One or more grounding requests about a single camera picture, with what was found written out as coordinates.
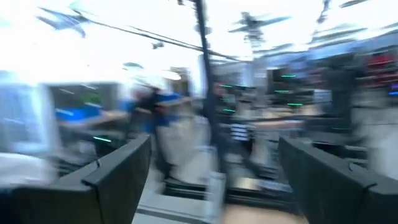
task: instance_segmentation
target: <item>metal stand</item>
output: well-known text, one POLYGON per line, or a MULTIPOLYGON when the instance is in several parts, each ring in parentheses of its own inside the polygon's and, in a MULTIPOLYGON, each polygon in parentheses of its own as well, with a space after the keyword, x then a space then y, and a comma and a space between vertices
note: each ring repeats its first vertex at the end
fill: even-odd
MULTIPOLYGON (((259 72, 258 72, 258 60, 256 58, 256 53, 255 53, 255 49, 256 47, 260 46, 262 42, 264 42, 264 39, 262 38, 262 36, 264 35, 261 30, 260 27, 257 25, 254 25, 252 22, 246 21, 246 25, 248 28, 248 35, 246 36, 246 40, 249 41, 250 43, 250 49, 251 49, 251 53, 252 53, 252 57, 253 60, 250 64, 251 66, 251 81, 253 86, 256 87, 256 91, 257 91, 257 98, 255 101, 255 108, 258 109, 264 109, 267 107, 266 104, 266 76, 259 76, 259 72)), ((262 60, 261 61, 262 67, 265 66, 265 68, 267 68, 266 65, 266 61, 262 60)), ((262 116, 262 110, 256 111, 259 113, 256 113, 256 116, 262 116)))
POLYGON ((207 79, 207 100, 208 106, 205 108, 208 113, 208 120, 210 125, 210 133, 212 138, 215 140, 217 157, 218 157, 218 172, 215 172, 210 176, 209 186, 207 187, 208 192, 208 206, 206 209, 205 223, 217 223, 222 214, 221 210, 224 204, 224 194, 226 192, 226 166, 224 158, 221 156, 219 150, 224 150, 220 141, 220 128, 218 127, 218 121, 216 117, 216 105, 214 95, 214 76, 211 74, 209 51, 207 48, 206 40, 206 21, 203 15, 203 1, 196 0, 197 6, 197 17, 200 31, 200 39, 203 47, 203 60, 205 63, 205 73, 207 79))

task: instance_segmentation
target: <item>desk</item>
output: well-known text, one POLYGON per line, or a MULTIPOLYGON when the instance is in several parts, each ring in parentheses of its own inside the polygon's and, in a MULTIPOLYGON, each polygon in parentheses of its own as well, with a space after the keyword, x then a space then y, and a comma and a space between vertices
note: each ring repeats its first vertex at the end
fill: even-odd
POLYGON ((261 130, 273 130, 273 129, 288 129, 288 128, 301 128, 303 125, 303 121, 295 121, 289 122, 289 117, 291 116, 315 116, 319 114, 316 108, 313 105, 303 106, 300 110, 300 113, 291 113, 284 110, 275 110, 274 111, 266 111, 262 118, 287 118, 285 121, 255 121, 250 122, 250 125, 253 125, 257 129, 261 130))
POLYGON ((269 108, 263 111, 260 116, 237 116, 236 118, 245 121, 253 119, 288 118, 292 116, 315 116, 320 113, 316 105, 305 105, 300 107, 298 113, 293 113, 290 108, 269 108))
POLYGON ((251 208, 239 205, 227 205, 224 214, 224 224, 307 224, 308 222, 295 215, 276 210, 251 208))
POLYGON ((239 178, 236 181, 236 186, 237 188, 240 189, 248 189, 248 190, 260 190, 260 188, 258 187, 259 184, 257 184, 258 180, 257 179, 253 179, 253 178, 239 178))

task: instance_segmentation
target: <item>ceiling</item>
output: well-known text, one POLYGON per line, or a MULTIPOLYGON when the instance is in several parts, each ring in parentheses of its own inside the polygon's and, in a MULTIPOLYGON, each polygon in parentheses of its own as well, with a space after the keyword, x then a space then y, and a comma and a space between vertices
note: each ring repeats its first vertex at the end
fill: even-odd
MULTIPOLYGON (((24 7, 23 11, 20 10, 21 2, 28 1, 10 2, 13 3, 7 7, 0 7, 0 15, 2 15, 0 24, 3 26, 12 24, 14 27, 20 27, 20 30, 24 30, 23 32, 26 34, 29 33, 33 38, 37 36, 38 39, 42 38, 43 33, 50 32, 51 29, 47 26, 39 24, 36 20, 27 19, 35 14, 33 7, 24 7)), ((308 45, 310 42, 314 46, 334 40, 341 41, 344 38, 371 37, 373 34, 380 33, 378 32, 380 27, 388 26, 398 20, 391 16, 394 13, 392 10, 398 7, 397 1, 368 0, 350 7, 340 8, 346 2, 348 1, 331 0, 330 9, 326 12, 326 21, 322 25, 318 25, 316 21, 323 9, 321 0, 207 0, 206 17, 208 26, 213 31, 207 38, 211 49, 215 52, 237 56, 242 60, 250 60, 252 49, 249 43, 244 41, 246 34, 244 32, 233 34, 228 32, 241 26, 238 21, 241 19, 243 11, 249 12, 259 20, 282 16, 291 17, 291 19, 261 27, 265 42, 255 48, 258 56, 264 55, 272 49, 274 51, 307 49, 311 47, 308 45), (316 31, 315 41, 313 40, 314 31, 316 31)), ((77 2, 36 0, 30 1, 29 5, 47 6, 61 10, 71 3, 75 9, 94 15, 96 19, 109 25, 124 26, 131 30, 140 28, 186 44, 201 46, 200 37, 194 28, 197 19, 191 1, 184 1, 185 6, 179 6, 177 0, 79 0, 77 2)), ((133 46, 134 44, 131 42, 134 38, 130 36, 132 35, 124 35, 114 44, 133 46)), ((172 47, 167 47, 167 49, 172 49, 169 50, 170 52, 177 51, 172 47)))

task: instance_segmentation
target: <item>cable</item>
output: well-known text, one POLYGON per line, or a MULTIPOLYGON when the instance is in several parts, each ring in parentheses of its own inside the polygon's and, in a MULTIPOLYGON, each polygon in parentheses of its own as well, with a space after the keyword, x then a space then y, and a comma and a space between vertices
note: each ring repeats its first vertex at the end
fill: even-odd
MULTIPOLYGON (((105 27, 108 27, 108 28, 120 30, 120 31, 123 31, 123 32, 128 32, 130 34, 140 35, 140 36, 143 36, 143 37, 147 37, 147 38, 154 39, 154 40, 157 40, 157 41, 165 42, 165 43, 168 43, 168 44, 177 45, 179 47, 185 47, 185 48, 188 48, 188 49, 192 49, 192 50, 197 50, 197 51, 203 52, 203 48, 199 47, 199 46, 195 46, 195 45, 192 45, 192 44, 187 44, 185 42, 181 42, 179 40, 174 40, 174 39, 171 39, 171 38, 168 38, 168 37, 164 37, 164 36, 161 36, 159 34, 154 34, 154 33, 151 33, 151 32, 148 32, 146 30, 142 30, 142 29, 139 29, 139 28, 136 28, 136 27, 133 27, 133 26, 128 26, 128 27, 131 27, 133 29, 137 29, 138 31, 141 31, 141 32, 146 32, 148 34, 157 35, 159 37, 163 37, 163 38, 166 38, 168 40, 164 40, 164 39, 160 39, 160 38, 157 38, 157 37, 153 37, 153 36, 150 36, 148 34, 141 34, 141 33, 138 33, 138 32, 134 32, 134 31, 123 29, 123 28, 116 27, 116 26, 111 26, 111 25, 108 25, 108 24, 105 24, 105 23, 102 23, 102 22, 94 21, 94 20, 84 16, 84 14, 91 15, 91 16, 96 16, 94 14, 90 14, 90 13, 87 13, 87 12, 84 12, 84 11, 79 11, 79 10, 76 10, 76 9, 74 9, 74 11, 77 12, 77 13, 80 13, 83 17, 85 17, 86 19, 88 19, 90 22, 92 22, 94 24, 98 24, 98 25, 105 26, 105 27)), ((227 55, 223 55, 223 54, 214 52, 212 50, 208 50, 208 51, 209 51, 210 55, 227 58, 227 59, 233 60, 235 62, 245 62, 245 61, 238 60, 238 59, 236 59, 234 57, 231 57, 231 56, 227 56, 227 55)))
POLYGON ((81 34, 83 38, 85 38, 86 33, 81 27, 81 24, 84 22, 87 22, 88 19, 83 17, 79 12, 76 12, 78 16, 71 16, 68 14, 64 14, 61 12, 57 12, 51 9, 47 9, 44 7, 38 7, 39 9, 43 10, 47 14, 51 14, 52 16, 55 16, 57 19, 61 19, 61 21, 53 21, 51 19, 47 19, 46 17, 43 16, 37 16, 36 18, 40 19, 42 22, 54 27, 57 30, 63 30, 63 29, 74 29, 77 32, 81 34), (59 27, 60 24, 66 23, 67 26, 61 26, 59 27))

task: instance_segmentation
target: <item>white floor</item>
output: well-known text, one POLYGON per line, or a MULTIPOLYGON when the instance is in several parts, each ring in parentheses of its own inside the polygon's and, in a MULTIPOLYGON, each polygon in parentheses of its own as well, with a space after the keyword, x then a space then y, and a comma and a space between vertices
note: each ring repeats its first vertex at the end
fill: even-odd
MULTIPOLYGON (((371 168, 398 179, 398 150, 395 148, 398 146, 398 108, 356 109, 354 115, 356 120, 366 124, 359 135, 370 136, 369 146, 373 148, 370 157, 371 168)), ((211 170, 212 156, 211 152, 200 150, 203 148, 197 146, 205 142, 206 128, 188 120, 176 124, 174 128, 177 131, 164 129, 162 132, 167 136, 165 145, 169 149, 169 159, 174 164, 184 167, 177 171, 177 176, 187 182, 203 183, 211 170)), ((267 161, 266 146, 263 142, 256 145, 254 160, 258 163, 267 161)), ((199 223, 203 218, 206 202, 160 195, 161 187, 157 181, 157 173, 152 169, 133 220, 134 224, 199 223)), ((223 223, 238 223, 238 220, 239 223, 243 220, 246 223, 305 223, 302 219, 285 213, 228 207, 223 223)))

